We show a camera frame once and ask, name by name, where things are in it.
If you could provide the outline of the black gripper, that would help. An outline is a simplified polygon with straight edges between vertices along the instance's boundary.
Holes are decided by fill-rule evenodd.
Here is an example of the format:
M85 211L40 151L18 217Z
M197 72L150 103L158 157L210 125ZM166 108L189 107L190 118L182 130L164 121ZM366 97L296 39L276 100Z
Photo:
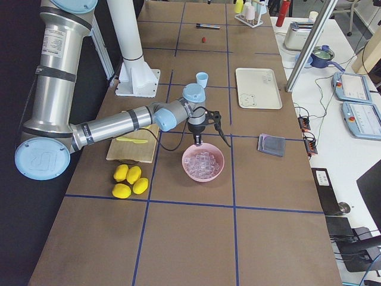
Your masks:
M205 130L204 125L193 125L188 123L188 130L193 134L194 136L194 144L195 146L199 147L202 145L202 137L201 134Z

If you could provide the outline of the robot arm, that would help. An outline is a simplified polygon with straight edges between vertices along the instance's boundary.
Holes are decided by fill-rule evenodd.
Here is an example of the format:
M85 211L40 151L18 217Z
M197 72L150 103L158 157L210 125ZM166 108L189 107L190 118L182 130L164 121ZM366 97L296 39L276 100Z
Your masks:
M155 102L102 119L73 116L73 97L83 40L93 32L96 1L42 1L45 23L40 64L35 71L31 118L21 126L14 163L27 178L50 180L68 167L71 154L99 141L157 125L163 131L187 122L201 139L205 90L185 86L179 99Z

